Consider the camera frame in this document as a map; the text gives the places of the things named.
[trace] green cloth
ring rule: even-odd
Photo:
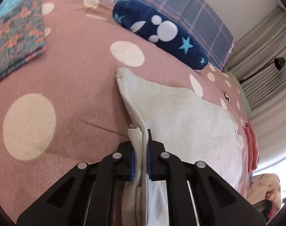
[[[245,108],[245,113],[247,116],[249,116],[251,114],[251,108],[250,108],[247,98],[245,97],[245,93],[243,92],[243,89],[241,88],[241,85],[239,84],[238,80],[231,72],[227,72],[227,75],[233,80],[236,87],[238,88],[241,98],[242,98],[243,107]]]

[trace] black lamp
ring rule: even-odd
[[[269,67],[272,63],[275,64],[275,67],[278,70],[281,70],[284,66],[285,66],[285,59],[283,57],[280,58],[276,58],[274,59],[274,61],[267,63],[265,66],[263,66],[261,69],[259,69],[258,71],[256,71],[254,74],[250,75],[249,77],[245,78],[245,79],[241,79],[239,80],[239,83],[242,84],[245,81],[251,79],[253,76],[257,75],[259,72],[263,71],[265,68]]]

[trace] white cloth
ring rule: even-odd
[[[141,162],[136,163],[134,182],[126,184],[123,193],[123,226],[169,225],[165,181],[151,182],[146,172],[147,129],[166,151],[185,162],[205,161],[232,187],[238,187],[242,157],[237,125],[228,112],[189,89],[146,81],[127,68],[118,68],[116,79],[132,123],[138,126],[129,130],[129,138]]]

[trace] curtain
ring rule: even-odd
[[[286,59],[286,12],[280,7],[236,43],[226,68],[240,80],[277,57]],[[286,65],[278,71],[272,64],[241,86],[253,111],[286,88]]]
[[[286,88],[249,116],[257,134],[260,160],[257,170],[286,158]]]

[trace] black gripper frame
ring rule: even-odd
[[[148,134],[149,179],[166,181],[170,226],[266,225],[263,215],[206,163],[182,162]],[[17,226],[112,225],[115,182],[133,179],[134,160],[127,141],[101,162],[79,163],[20,215]]]
[[[133,180],[134,164],[130,141],[98,163],[80,162],[19,216],[17,226],[112,225],[115,182]]]
[[[166,181],[170,226],[197,225],[190,191],[200,226],[266,225],[263,215],[206,163],[183,162],[152,140],[150,130],[148,135],[149,179]]]

